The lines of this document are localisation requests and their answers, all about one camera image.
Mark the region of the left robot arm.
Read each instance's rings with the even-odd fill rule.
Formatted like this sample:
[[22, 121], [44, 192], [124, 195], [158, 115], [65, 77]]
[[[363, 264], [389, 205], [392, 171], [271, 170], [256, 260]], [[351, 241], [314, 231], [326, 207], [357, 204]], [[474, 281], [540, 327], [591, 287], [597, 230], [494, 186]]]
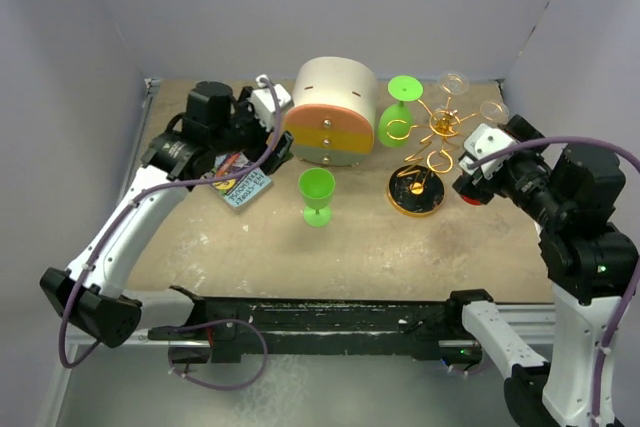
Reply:
[[[64, 326], [73, 325], [114, 348], [147, 325], [171, 326], [184, 339], [202, 334], [204, 312], [193, 296], [170, 288], [160, 305], [126, 293], [133, 267], [169, 213], [198, 185], [208, 183], [215, 161], [244, 153], [243, 175], [275, 172], [289, 157], [293, 137], [281, 120], [291, 97], [267, 76], [235, 96], [230, 86], [202, 81], [183, 112], [153, 138], [118, 206], [94, 239], [65, 268], [49, 267], [40, 287]], [[159, 317], [152, 319], [157, 311]]]

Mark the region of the gold wine glass rack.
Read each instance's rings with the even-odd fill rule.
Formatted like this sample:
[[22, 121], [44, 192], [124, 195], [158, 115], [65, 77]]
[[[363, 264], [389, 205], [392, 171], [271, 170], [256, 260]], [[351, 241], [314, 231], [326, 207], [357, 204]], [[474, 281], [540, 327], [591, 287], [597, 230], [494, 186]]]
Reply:
[[453, 154], [459, 148], [454, 140], [462, 135], [464, 122], [483, 117], [480, 107], [466, 116], [460, 115], [452, 102], [461, 95], [445, 95], [446, 102], [439, 107], [429, 107], [422, 96], [408, 104], [413, 125], [407, 141], [413, 132], [421, 129], [425, 136], [419, 141], [417, 151], [405, 157], [403, 164], [391, 174], [386, 187], [390, 204], [407, 216], [426, 217], [440, 208], [445, 198], [442, 176], [454, 169]]

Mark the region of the green goblet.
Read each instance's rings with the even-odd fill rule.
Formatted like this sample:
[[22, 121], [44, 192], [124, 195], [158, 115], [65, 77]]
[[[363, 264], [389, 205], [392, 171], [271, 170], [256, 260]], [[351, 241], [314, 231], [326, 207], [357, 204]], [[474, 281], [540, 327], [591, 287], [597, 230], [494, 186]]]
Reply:
[[307, 169], [300, 175], [298, 187], [305, 204], [305, 222], [312, 227], [326, 226], [331, 220], [330, 203], [336, 187], [333, 174], [319, 167]]
[[408, 104], [420, 99], [423, 86], [412, 76], [399, 75], [388, 82], [387, 88], [395, 103], [387, 107], [380, 116], [377, 136], [382, 145], [395, 148], [408, 140], [413, 125], [413, 115]]

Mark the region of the clear ribbed flute glass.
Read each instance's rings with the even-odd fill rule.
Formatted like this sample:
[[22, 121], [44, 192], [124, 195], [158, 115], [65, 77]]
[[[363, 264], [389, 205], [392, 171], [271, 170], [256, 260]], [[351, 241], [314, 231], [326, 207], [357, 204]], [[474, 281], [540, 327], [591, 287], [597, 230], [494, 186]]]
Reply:
[[498, 100], [485, 100], [480, 105], [479, 113], [486, 120], [494, 123], [505, 123], [510, 117], [508, 107], [502, 101]]

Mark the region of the clear round wine glass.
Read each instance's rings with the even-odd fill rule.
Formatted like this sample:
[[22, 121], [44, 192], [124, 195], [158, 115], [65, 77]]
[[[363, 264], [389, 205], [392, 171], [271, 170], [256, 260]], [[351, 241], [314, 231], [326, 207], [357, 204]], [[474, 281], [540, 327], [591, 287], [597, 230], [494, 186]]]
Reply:
[[438, 77], [439, 87], [449, 96], [459, 96], [469, 89], [469, 79], [462, 73], [448, 71]]

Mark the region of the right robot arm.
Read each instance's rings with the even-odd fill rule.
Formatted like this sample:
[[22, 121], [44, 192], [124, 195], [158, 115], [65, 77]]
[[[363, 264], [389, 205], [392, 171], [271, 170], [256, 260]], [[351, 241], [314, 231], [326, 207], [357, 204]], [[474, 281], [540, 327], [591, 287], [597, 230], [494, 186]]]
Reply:
[[520, 426], [615, 426], [615, 342], [639, 284], [639, 252], [611, 221], [625, 186], [621, 163], [638, 164], [612, 143], [559, 136], [562, 152], [520, 116], [479, 125], [464, 141], [454, 190], [479, 205], [513, 202], [539, 230], [539, 249], [554, 296], [550, 358], [537, 354], [483, 290], [453, 292], [446, 330], [470, 335], [503, 377], [504, 398]]

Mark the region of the red plastic goblet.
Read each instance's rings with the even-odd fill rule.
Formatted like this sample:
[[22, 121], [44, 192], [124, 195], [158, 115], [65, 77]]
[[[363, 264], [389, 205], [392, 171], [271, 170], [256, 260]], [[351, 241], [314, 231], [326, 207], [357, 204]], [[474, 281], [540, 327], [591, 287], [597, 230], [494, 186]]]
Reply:
[[471, 198], [469, 196], [460, 194], [460, 197], [462, 200], [464, 200], [466, 203], [473, 205], [473, 206], [480, 206], [483, 205], [483, 203], [477, 199]]

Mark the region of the green goblet front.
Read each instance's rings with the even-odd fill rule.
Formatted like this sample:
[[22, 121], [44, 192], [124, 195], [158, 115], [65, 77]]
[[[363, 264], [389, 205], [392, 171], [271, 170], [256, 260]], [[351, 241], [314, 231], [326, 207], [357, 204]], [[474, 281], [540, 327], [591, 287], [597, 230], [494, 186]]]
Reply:
[[413, 125], [413, 115], [408, 104], [420, 99], [423, 86], [412, 76], [399, 75], [388, 82], [387, 88], [395, 103], [387, 107], [380, 116], [377, 136], [382, 145], [395, 148], [408, 140]]

